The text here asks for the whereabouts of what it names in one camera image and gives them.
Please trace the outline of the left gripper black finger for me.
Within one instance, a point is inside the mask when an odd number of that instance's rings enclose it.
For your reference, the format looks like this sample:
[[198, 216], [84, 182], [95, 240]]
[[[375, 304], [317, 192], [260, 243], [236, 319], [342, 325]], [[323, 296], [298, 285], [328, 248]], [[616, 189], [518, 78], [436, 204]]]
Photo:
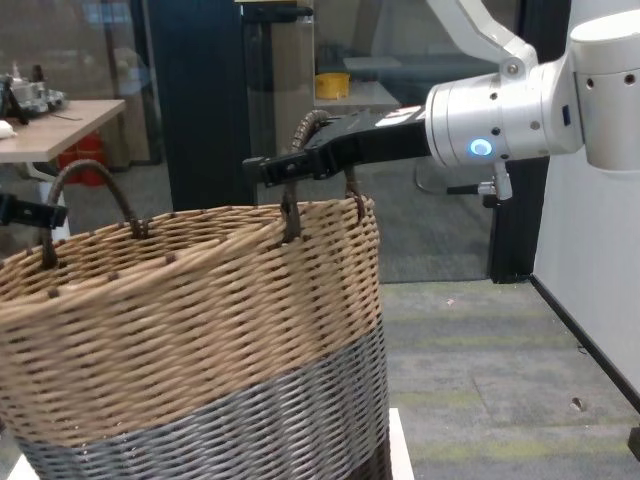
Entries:
[[13, 194], [1, 194], [1, 225], [13, 223], [36, 228], [56, 229], [62, 227], [68, 210], [64, 206], [46, 205], [20, 200]]

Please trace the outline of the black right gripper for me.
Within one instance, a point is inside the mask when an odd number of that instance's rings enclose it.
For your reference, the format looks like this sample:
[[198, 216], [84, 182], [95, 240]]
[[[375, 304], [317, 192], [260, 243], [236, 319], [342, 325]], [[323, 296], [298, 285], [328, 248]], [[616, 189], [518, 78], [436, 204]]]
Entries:
[[242, 168], [251, 183], [274, 187], [330, 178], [357, 165], [428, 157], [425, 117], [423, 105], [330, 117], [303, 151], [247, 158]]

